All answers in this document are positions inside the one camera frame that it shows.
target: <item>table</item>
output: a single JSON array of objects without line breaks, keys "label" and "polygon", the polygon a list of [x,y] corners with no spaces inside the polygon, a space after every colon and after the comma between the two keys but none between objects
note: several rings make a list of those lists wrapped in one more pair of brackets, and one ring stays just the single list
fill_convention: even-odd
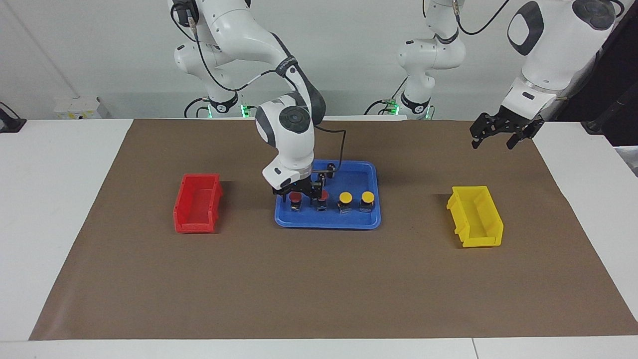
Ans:
[{"label": "table", "polygon": [[[30,121],[19,134],[0,136],[0,357],[486,359],[638,353],[638,337],[26,342],[131,123]],[[586,135],[578,123],[547,123],[534,141],[638,318],[638,178],[603,137]]]}]

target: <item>black cable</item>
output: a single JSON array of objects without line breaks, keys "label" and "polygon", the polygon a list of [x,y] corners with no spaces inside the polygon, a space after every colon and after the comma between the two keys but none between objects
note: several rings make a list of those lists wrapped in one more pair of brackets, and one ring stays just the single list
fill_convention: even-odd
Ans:
[{"label": "black cable", "polygon": [[634,100],[638,98],[638,81],[636,81],[631,87],[629,87],[619,98],[615,99],[613,103],[606,108],[606,110],[601,113],[596,119],[593,121],[586,121],[585,128],[592,132],[600,132],[602,128],[614,117],[617,117],[618,112],[627,104],[634,102]]},{"label": "black cable", "polygon": [[299,92],[299,88],[297,88],[297,84],[292,82],[292,80],[288,78],[287,75],[284,75],[283,78],[286,79],[286,81],[288,81],[288,83],[295,89],[296,92]]},{"label": "black cable", "polygon": [[406,82],[408,82],[408,78],[407,77],[403,80],[403,82],[399,85],[399,88],[397,88],[397,91],[395,91],[394,95],[392,95],[392,97],[390,97],[390,98],[394,98],[399,93],[399,91],[401,90],[403,85],[405,85]]},{"label": "black cable", "polygon": [[323,131],[323,132],[327,132],[329,134],[340,134],[343,133],[343,137],[341,138],[341,149],[339,150],[339,165],[337,166],[336,169],[333,170],[322,170],[322,171],[313,171],[313,173],[335,173],[338,172],[339,169],[341,168],[341,163],[343,162],[343,147],[346,144],[346,134],[348,133],[348,131],[346,130],[328,130],[327,128],[323,128],[323,127],[319,127],[319,126],[315,126],[315,128],[319,131]]},{"label": "black cable", "polygon": [[182,34],[184,34],[184,36],[186,36],[189,40],[191,40],[192,42],[198,42],[196,41],[194,38],[188,36],[188,34],[184,31],[184,29],[182,29],[182,26],[180,24],[177,23],[177,21],[175,20],[175,18],[173,17],[173,11],[175,11],[177,9],[177,4],[173,4],[173,6],[170,7],[170,18],[171,20],[173,20],[173,23],[175,24],[175,26],[177,26],[177,28],[179,29],[179,31],[182,32]]},{"label": "black cable", "polygon": [[8,109],[9,111],[11,111],[11,113],[13,113],[13,114],[15,115],[15,118],[21,118],[21,117],[20,117],[20,116],[18,116],[18,114],[17,114],[17,113],[15,113],[15,111],[14,111],[11,107],[9,107],[9,105],[7,105],[6,103],[4,103],[4,102],[0,102],[0,105],[5,106],[5,107],[6,107],[6,109]]},{"label": "black cable", "polygon": [[473,33],[472,33],[472,32],[469,32],[469,31],[467,31],[467,30],[465,30],[465,29],[463,28],[463,25],[461,25],[461,15],[460,15],[460,14],[459,14],[459,15],[456,15],[456,22],[459,24],[459,29],[461,29],[461,31],[462,31],[464,34],[466,34],[466,35],[470,35],[470,36],[482,33],[482,32],[483,32],[483,30],[487,29],[487,27],[488,27],[488,26],[492,23],[492,21],[494,21],[494,19],[496,19],[496,17],[498,16],[498,14],[500,14],[500,13],[501,13],[501,11],[503,11],[503,9],[504,9],[505,5],[507,5],[507,3],[509,3],[509,2],[510,2],[510,0],[505,0],[505,2],[504,2],[504,3],[501,5],[501,7],[500,7],[500,8],[496,11],[496,13],[494,13],[494,16],[492,16],[492,18],[491,18],[491,19],[489,19],[489,21],[487,22],[487,24],[485,24],[485,26],[481,27],[481,28],[480,28],[480,30],[478,30],[478,31],[474,31]]},{"label": "black cable", "polygon": [[191,101],[191,103],[189,103],[184,109],[184,118],[188,118],[188,110],[190,110],[191,107],[198,102],[208,102],[208,99],[206,97],[200,97]]},{"label": "black cable", "polygon": [[199,109],[197,109],[197,112],[195,113],[195,116],[197,116],[197,118],[199,118],[199,112],[201,110],[208,110],[208,107],[200,107]]},{"label": "black cable", "polygon": [[250,86],[253,81],[259,79],[261,76],[267,75],[268,73],[271,72],[276,72],[275,70],[268,70],[266,72],[262,72],[259,76],[255,77],[254,79],[250,80],[248,83],[246,83],[245,85],[243,85],[242,87],[238,88],[238,89],[230,89],[222,84],[219,83],[219,81],[217,81],[217,79],[215,78],[215,76],[213,76],[213,74],[211,73],[211,70],[208,68],[208,64],[206,63],[206,60],[204,59],[204,53],[202,51],[202,45],[199,41],[199,39],[197,38],[197,36],[195,36],[195,38],[190,37],[182,28],[182,26],[179,25],[179,23],[175,20],[175,18],[173,17],[173,12],[175,11],[175,9],[177,8],[177,4],[173,4],[173,6],[171,6],[170,8],[170,18],[171,20],[173,20],[173,23],[175,24],[175,26],[177,26],[177,28],[179,29],[179,31],[182,32],[182,34],[184,34],[189,40],[191,40],[192,42],[195,42],[197,44],[197,50],[200,53],[200,58],[202,59],[202,63],[204,64],[204,67],[206,68],[206,72],[208,72],[208,74],[211,76],[212,80],[221,88],[223,88],[226,91],[229,92],[238,92],[241,91],[243,89],[245,89],[246,87]]},{"label": "black cable", "polygon": [[610,0],[610,1],[620,6],[620,12],[618,13],[618,15],[616,15],[616,17],[621,17],[625,13],[625,5],[621,3],[620,0]]},{"label": "black cable", "polygon": [[373,103],[372,103],[372,105],[370,105],[370,106],[367,108],[367,110],[363,113],[363,115],[364,115],[364,116],[365,116],[365,115],[367,115],[367,114],[368,114],[368,112],[370,112],[370,110],[371,110],[374,106],[378,105],[379,103],[383,103],[383,100],[378,100],[378,101],[373,102]]},{"label": "black cable", "polygon": [[262,77],[264,75],[267,75],[269,73],[276,72],[276,70],[268,70],[268,71],[262,72],[259,76],[255,77],[254,79],[252,79],[252,80],[248,81],[247,83],[245,83],[245,85],[243,85],[242,87],[240,87],[238,89],[230,89],[230,88],[220,84],[219,81],[217,81],[217,79],[215,78],[215,76],[213,76],[213,74],[211,72],[211,69],[208,68],[208,64],[206,63],[206,60],[204,59],[204,53],[202,52],[202,45],[201,45],[201,43],[199,41],[197,41],[197,50],[199,50],[200,58],[202,59],[202,63],[204,64],[204,68],[206,68],[206,72],[208,72],[208,75],[212,78],[212,80],[219,87],[221,87],[224,90],[229,91],[229,92],[239,92],[239,91],[245,89],[246,87],[250,86],[253,83],[253,81],[259,79],[260,77]]}]

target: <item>white wall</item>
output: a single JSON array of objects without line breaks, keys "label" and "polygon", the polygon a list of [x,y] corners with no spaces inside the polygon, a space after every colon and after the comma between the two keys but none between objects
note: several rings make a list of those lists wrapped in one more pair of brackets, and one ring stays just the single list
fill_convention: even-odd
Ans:
[{"label": "white wall", "polygon": [[[463,36],[462,67],[433,72],[437,118],[498,110],[524,62],[506,30],[526,1],[512,0],[482,34]],[[500,4],[467,1],[465,28],[482,26]],[[361,114],[394,92],[405,77],[400,44],[431,37],[420,7],[419,0],[253,0],[252,12],[282,38],[337,115]],[[179,117],[205,96],[198,79],[175,67],[173,49],[182,42],[165,0],[0,0],[0,100],[27,118],[54,118],[54,97],[75,94],[99,96],[117,118]],[[268,66],[226,68],[240,84]],[[270,75],[243,93],[258,105],[284,91]]]}]

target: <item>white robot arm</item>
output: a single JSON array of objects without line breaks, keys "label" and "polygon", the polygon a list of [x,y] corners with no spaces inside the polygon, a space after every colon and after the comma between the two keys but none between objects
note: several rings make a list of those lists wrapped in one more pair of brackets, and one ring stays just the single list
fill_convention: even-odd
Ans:
[{"label": "white robot arm", "polygon": [[[249,12],[249,0],[172,0],[172,3],[175,4],[171,4],[172,8],[175,7],[178,13],[181,11],[180,24],[189,24],[194,40],[199,41],[195,43],[197,54],[200,55],[198,47],[201,47],[201,57],[206,59],[208,56],[210,64],[219,66],[234,59],[261,61],[271,64],[272,72],[286,80],[292,92],[257,108],[255,120],[259,134],[279,151],[262,174],[275,194],[302,192],[319,198],[321,186],[310,180],[310,174],[314,160],[314,126],[319,125],[325,115],[325,101],[295,57],[279,37],[257,24]],[[182,63],[188,62],[186,58],[192,58],[192,54],[184,53],[179,57]],[[212,96],[217,96],[220,88],[226,90],[227,93],[220,93],[220,96],[226,95],[226,100],[232,93],[236,95],[236,91],[229,91],[233,89],[220,86],[215,69],[209,73],[205,66],[204,70],[205,73],[201,70],[188,72],[207,79],[207,90]],[[204,74],[208,74],[213,82],[209,82]]]},{"label": "white robot arm", "polygon": [[494,116],[482,113],[470,128],[473,147],[489,136],[509,132],[509,149],[536,135],[538,115],[565,90],[611,34],[615,11],[610,0],[530,1],[512,19],[508,38],[527,56],[520,76]]},{"label": "white robot arm", "polygon": [[[463,7],[463,3],[460,0],[459,6]],[[465,59],[465,44],[459,38],[452,5],[453,0],[430,1],[426,24],[434,37],[410,40],[399,50],[399,64],[408,80],[405,90],[394,101],[400,106],[399,114],[410,119],[422,119],[427,114],[435,83],[427,72],[457,68]]]},{"label": "white robot arm", "polygon": [[[178,21],[178,24],[189,27],[186,12],[187,7],[184,3],[168,0],[168,5],[171,8],[171,16]],[[211,73],[215,76],[217,82],[220,82],[224,87],[228,88],[232,83],[230,76],[224,72],[224,70],[220,69],[219,66],[230,63],[235,59],[221,51],[205,22],[201,21],[195,26],[200,48],[202,49],[202,55],[210,67]],[[204,67],[202,56],[200,56],[199,49],[195,42],[187,42],[178,46],[174,51],[174,59],[180,70],[198,77],[203,82],[204,88],[208,93],[211,110],[214,111],[216,117],[241,115],[240,95],[234,91],[228,91],[222,88],[211,78],[206,67]]]}]

